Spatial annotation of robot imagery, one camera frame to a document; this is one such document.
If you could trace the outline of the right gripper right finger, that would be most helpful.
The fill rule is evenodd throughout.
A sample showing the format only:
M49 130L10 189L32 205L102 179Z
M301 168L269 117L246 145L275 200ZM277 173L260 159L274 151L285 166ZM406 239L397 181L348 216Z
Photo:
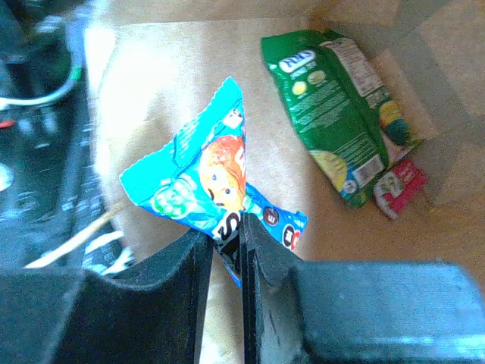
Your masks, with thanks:
M448 262L308 262L240 231L247 363L482 363L484 301Z

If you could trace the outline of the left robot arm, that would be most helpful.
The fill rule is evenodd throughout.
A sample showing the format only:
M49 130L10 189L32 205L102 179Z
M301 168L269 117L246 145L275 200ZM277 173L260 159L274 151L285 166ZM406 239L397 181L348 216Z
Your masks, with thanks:
M56 265L134 262L105 216L92 162L85 40L96 1L1 3L1 265L21 268L100 227Z

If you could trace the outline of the brown paper bag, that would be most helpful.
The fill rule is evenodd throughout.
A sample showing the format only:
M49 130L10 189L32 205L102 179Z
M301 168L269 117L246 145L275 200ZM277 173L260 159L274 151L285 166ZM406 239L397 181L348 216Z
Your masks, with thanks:
M482 1L96 1L86 55L95 170L138 263L185 227L135 207L119 174L161 148L233 77L245 101L248 179L309 217L291 252L308 262L448 262L484 286ZM429 184L391 221L348 206L298 138L261 39L332 28L370 59L423 143ZM243 290L214 259L203 363L244 360Z

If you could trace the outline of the blue M&M candy packet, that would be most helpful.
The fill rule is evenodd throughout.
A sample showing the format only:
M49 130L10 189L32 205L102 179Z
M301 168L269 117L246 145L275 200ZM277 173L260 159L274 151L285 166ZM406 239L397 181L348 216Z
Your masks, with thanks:
M135 206L208 235L237 285L244 212L290 250L308 223L306 215L275 206L248 183L245 121L242 91L228 77L197 118L120 174Z

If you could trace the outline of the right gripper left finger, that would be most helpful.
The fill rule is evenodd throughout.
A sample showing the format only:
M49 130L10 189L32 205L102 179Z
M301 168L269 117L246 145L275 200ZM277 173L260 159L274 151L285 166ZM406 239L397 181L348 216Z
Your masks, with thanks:
M198 231L107 278L1 273L3 363L197 363L213 243Z

